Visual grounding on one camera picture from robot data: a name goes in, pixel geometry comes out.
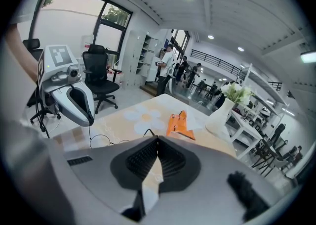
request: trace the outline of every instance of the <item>table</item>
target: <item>table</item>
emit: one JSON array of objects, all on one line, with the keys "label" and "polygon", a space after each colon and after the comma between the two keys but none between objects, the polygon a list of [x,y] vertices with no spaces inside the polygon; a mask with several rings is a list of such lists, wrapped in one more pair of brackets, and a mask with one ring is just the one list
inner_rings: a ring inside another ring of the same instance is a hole
[{"label": "table", "polygon": [[[236,157],[226,128],[223,128],[223,132],[218,136],[214,136],[204,126],[207,115],[167,94],[162,94],[96,120],[90,127],[91,137],[95,136],[91,146],[108,145],[108,139],[102,135],[106,135],[115,144],[124,142],[124,140],[135,140],[143,137],[148,128],[156,135],[165,135],[170,115],[179,114],[182,110],[187,111],[187,127],[193,130],[196,140],[191,140],[177,133],[173,133],[171,137],[213,148]],[[77,127],[55,136],[54,139],[63,147],[64,151],[90,148],[88,128]]]},{"label": "table", "polygon": [[233,116],[236,119],[236,122],[239,124],[239,129],[237,132],[231,137],[231,143],[236,140],[243,131],[247,132],[250,134],[252,137],[255,138],[255,141],[253,141],[250,146],[242,152],[237,159],[242,158],[245,154],[247,154],[251,149],[253,149],[256,144],[262,139],[261,135],[258,133],[257,130],[255,130],[252,126],[249,125],[248,122],[245,122],[242,118],[241,115],[238,114],[237,112],[231,110],[231,116]]}]

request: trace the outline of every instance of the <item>ceiling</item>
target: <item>ceiling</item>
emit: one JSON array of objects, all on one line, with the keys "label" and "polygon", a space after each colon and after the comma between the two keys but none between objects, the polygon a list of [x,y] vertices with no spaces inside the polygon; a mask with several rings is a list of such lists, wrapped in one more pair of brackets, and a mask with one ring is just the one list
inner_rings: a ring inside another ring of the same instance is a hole
[{"label": "ceiling", "polygon": [[[162,28],[196,32],[201,41],[239,53],[257,68],[269,69],[287,84],[304,111],[316,110],[315,103],[306,104],[316,100],[315,65],[303,64],[299,57],[302,43],[305,51],[315,49],[315,37],[295,0],[134,2]],[[210,41],[209,34],[215,39]],[[245,51],[237,51],[238,46]],[[312,99],[300,100],[306,93]]]}]

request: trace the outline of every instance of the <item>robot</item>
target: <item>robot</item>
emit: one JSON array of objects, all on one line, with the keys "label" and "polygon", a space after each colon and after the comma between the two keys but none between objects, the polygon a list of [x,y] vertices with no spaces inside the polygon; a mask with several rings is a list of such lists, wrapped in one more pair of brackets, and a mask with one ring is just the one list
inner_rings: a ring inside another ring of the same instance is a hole
[{"label": "robot", "polygon": [[94,123],[91,90],[82,81],[78,62],[67,45],[48,45],[38,64],[39,95],[45,108],[82,127]]}]

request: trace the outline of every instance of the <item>orange folded paper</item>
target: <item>orange folded paper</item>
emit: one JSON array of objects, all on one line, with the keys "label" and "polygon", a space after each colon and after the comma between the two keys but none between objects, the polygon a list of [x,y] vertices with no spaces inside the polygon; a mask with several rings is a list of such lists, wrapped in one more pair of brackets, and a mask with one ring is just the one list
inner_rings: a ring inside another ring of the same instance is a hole
[{"label": "orange folded paper", "polygon": [[171,132],[177,132],[195,140],[193,131],[187,130],[187,114],[185,111],[181,111],[179,115],[171,114],[166,135],[170,136]]}]

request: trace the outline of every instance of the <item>white vase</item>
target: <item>white vase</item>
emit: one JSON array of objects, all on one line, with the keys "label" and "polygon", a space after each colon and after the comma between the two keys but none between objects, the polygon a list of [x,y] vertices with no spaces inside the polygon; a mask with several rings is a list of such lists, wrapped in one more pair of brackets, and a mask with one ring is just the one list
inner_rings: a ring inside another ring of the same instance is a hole
[{"label": "white vase", "polygon": [[213,112],[206,120],[206,129],[214,135],[219,135],[220,132],[222,132],[222,128],[227,121],[228,114],[234,105],[234,102],[232,102],[228,98],[225,98],[222,106],[218,110]]}]

